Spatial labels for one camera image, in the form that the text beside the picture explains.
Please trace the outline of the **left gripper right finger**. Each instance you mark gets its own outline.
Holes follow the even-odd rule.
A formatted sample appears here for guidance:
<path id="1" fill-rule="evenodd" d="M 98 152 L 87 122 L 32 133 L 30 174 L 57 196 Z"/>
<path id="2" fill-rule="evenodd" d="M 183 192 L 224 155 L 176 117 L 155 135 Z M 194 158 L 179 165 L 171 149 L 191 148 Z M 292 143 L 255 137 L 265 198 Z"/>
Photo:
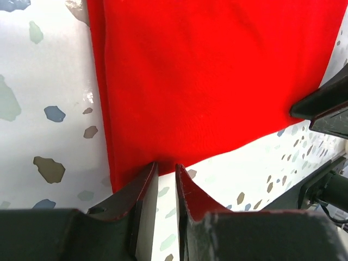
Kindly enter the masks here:
<path id="1" fill-rule="evenodd" d="M 180 260 L 347 260 L 337 229 L 306 210 L 233 212 L 176 166 Z"/>

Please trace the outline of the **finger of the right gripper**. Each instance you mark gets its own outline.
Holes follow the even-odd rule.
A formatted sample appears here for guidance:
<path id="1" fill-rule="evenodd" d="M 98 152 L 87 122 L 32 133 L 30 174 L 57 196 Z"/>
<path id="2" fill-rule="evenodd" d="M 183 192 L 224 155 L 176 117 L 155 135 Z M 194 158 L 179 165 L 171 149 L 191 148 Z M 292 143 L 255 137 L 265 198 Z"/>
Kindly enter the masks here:
<path id="1" fill-rule="evenodd" d="M 310 121 L 309 129 L 347 139 L 347 102 L 325 111 Z"/>
<path id="2" fill-rule="evenodd" d="M 312 120 L 316 116 L 347 101 L 347 64 L 323 86 L 293 104 L 290 116 Z"/>

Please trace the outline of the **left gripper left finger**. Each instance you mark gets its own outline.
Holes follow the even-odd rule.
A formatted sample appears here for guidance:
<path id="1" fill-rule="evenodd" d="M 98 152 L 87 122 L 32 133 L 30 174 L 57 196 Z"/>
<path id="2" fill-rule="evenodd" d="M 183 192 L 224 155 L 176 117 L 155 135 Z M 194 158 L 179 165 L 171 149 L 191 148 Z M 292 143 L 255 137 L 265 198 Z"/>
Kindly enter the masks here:
<path id="1" fill-rule="evenodd" d="M 78 209 L 1 211 L 1 260 L 150 260 L 158 165 L 86 213 Z"/>

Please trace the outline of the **bright red t shirt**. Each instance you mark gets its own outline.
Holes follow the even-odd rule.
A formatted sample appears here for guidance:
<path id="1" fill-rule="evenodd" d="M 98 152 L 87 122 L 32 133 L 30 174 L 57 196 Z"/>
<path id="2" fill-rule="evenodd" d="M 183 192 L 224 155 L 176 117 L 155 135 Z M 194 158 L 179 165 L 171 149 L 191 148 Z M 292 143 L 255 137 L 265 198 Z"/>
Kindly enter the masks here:
<path id="1" fill-rule="evenodd" d="M 88 1 L 118 191 L 297 123 L 320 85 L 347 1 Z"/>

